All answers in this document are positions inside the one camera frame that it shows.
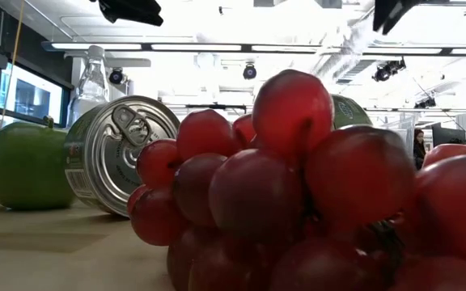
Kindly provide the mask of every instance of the plastic bottle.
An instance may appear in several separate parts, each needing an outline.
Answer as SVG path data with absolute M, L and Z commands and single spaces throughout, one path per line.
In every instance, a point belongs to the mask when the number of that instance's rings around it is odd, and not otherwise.
M 68 110 L 67 127 L 92 108 L 109 102 L 109 85 L 104 65 L 105 51 L 92 45 L 87 50 L 86 69 L 84 70 L 75 97 L 71 100 Z

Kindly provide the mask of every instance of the monitor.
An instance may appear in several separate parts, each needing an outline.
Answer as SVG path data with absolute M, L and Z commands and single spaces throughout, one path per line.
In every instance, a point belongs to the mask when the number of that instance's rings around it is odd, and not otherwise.
M 463 129 L 444 129 L 441 126 L 433 126 L 433 146 L 442 144 L 466 144 L 465 131 Z

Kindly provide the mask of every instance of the tin can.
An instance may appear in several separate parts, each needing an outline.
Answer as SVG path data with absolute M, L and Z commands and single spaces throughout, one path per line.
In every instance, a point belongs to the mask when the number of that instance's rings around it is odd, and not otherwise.
M 147 97 L 128 96 L 99 105 L 71 127 L 64 144 L 65 173 L 86 205 L 127 216 L 127 200 L 141 185 L 138 155 L 146 144 L 176 138 L 176 115 Z

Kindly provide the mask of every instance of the desk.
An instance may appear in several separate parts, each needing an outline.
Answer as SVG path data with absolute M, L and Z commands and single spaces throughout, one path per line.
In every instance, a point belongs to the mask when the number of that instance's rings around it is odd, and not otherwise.
M 0 206 L 0 291 L 173 291 L 166 254 L 129 220 L 80 203 L 31 213 Z

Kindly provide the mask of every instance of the person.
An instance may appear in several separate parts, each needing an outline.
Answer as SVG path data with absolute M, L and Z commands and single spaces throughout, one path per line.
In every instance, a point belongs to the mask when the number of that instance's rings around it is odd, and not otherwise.
M 422 168 L 424 158 L 426 158 L 426 146 L 424 145 L 424 132 L 421 129 L 414 130 L 414 163 L 417 170 Z

